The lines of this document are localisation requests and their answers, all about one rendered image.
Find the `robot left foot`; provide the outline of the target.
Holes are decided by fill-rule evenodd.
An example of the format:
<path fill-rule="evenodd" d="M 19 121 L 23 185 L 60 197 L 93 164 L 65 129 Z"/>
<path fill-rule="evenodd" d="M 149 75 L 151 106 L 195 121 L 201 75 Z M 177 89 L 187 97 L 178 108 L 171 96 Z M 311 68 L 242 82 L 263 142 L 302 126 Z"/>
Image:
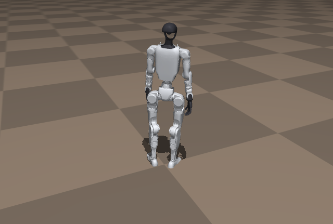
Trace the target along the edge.
<path fill-rule="evenodd" d="M 149 152 L 149 153 L 147 154 L 147 158 L 148 158 L 148 160 L 151 162 L 151 164 L 152 164 L 153 167 L 158 166 L 158 161 L 157 161 L 157 159 L 155 159 L 155 157 L 153 157 L 153 160 L 151 159 L 151 152 Z"/>

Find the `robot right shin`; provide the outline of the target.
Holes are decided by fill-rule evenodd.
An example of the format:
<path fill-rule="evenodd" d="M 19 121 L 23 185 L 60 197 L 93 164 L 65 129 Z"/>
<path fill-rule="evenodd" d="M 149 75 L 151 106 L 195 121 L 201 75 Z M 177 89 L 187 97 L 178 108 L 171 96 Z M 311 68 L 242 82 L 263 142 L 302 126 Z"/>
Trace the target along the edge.
<path fill-rule="evenodd" d="M 171 161 L 176 161 L 177 150 L 180 145 L 181 130 L 179 128 L 175 131 L 175 137 L 170 137 Z"/>

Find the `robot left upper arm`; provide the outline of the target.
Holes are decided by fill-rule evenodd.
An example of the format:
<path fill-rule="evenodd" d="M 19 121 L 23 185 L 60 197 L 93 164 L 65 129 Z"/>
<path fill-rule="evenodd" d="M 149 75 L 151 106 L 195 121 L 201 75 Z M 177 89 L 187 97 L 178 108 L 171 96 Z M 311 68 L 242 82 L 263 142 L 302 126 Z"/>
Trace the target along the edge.
<path fill-rule="evenodd" d="M 157 45 L 151 45 L 147 49 L 147 73 L 153 74 L 155 72 L 155 67 L 153 66 L 155 61 L 155 50 Z"/>

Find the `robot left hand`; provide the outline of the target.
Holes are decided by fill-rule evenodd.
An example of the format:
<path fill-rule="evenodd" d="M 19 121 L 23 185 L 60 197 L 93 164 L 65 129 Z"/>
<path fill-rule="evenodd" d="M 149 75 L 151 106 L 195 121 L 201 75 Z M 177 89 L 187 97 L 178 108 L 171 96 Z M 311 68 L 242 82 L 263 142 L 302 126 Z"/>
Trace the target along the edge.
<path fill-rule="evenodd" d="M 146 93 L 146 99 L 147 99 L 147 96 L 148 96 L 149 92 L 150 92 L 149 88 L 146 88 L 146 91 L 145 91 L 145 93 Z M 147 100 L 147 103 L 148 103 L 148 100 Z"/>

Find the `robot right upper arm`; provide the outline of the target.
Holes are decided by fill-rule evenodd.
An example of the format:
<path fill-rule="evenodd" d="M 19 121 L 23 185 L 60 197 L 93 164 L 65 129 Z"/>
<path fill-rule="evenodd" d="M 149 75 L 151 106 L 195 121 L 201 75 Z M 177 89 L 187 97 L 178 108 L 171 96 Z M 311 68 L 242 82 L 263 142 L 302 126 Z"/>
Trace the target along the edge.
<path fill-rule="evenodd" d="M 183 73 L 182 77 L 185 79 L 189 79 L 190 73 L 190 52 L 187 49 L 180 48 L 180 57 L 183 59 Z"/>

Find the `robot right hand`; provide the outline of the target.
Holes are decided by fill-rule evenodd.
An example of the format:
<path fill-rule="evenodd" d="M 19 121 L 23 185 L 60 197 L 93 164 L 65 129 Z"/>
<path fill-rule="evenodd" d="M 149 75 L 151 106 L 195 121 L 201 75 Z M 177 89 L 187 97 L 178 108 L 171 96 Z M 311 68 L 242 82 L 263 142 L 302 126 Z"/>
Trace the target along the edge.
<path fill-rule="evenodd" d="M 185 115 L 190 115 L 191 114 L 191 109 L 192 109 L 192 95 L 191 94 L 189 94 L 188 95 L 188 98 L 186 98 L 186 100 L 188 101 L 188 105 L 187 105 L 187 107 L 185 108 L 185 110 L 188 108 L 188 110 L 187 110 L 187 112 L 186 113 L 184 113 Z"/>

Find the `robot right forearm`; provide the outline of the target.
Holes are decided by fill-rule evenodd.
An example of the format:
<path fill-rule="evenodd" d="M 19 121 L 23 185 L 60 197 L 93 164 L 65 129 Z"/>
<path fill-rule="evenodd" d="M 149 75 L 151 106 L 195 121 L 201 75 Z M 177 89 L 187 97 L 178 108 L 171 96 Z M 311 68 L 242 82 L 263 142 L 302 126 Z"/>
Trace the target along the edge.
<path fill-rule="evenodd" d="M 192 98 L 193 98 L 193 94 L 192 94 L 192 72 L 191 71 L 189 73 L 189 79 L 184 80 L 184 84 L 185 84 L 186 98 L 188 98 L 189 94 L 191 94 Z"/>

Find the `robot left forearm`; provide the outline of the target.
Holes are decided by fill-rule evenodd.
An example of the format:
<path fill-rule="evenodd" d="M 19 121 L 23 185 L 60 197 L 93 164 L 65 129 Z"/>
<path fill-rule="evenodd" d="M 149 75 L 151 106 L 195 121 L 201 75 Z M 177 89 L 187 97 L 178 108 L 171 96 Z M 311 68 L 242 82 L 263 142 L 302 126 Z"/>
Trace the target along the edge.
<path fill-rule="evenodd" d="M 147 68 L 146 68 L 146 88 L 149 88 L 149 90 L 152 90 L 152 78 L 153 78 L 153 74 L 147 73 Z"/>

